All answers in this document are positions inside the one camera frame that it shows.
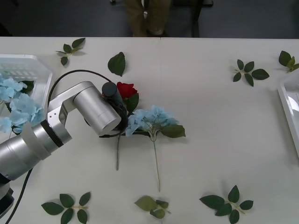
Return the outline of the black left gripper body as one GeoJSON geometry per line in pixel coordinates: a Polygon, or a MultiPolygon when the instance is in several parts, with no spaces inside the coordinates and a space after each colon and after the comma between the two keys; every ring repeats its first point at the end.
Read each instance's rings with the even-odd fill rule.
{"type": "Polygon", "coordinates": [[[117,112],[121,118],[121,121],[119,123],[119,125],[117,126],[117,129],[119,131],[123,131],[126,129],[127,125],[128,125],[128,115],[127,115],[127,110],[126,108],[123,106],[123,104],[119,104],[117,106],[117,112]]]}

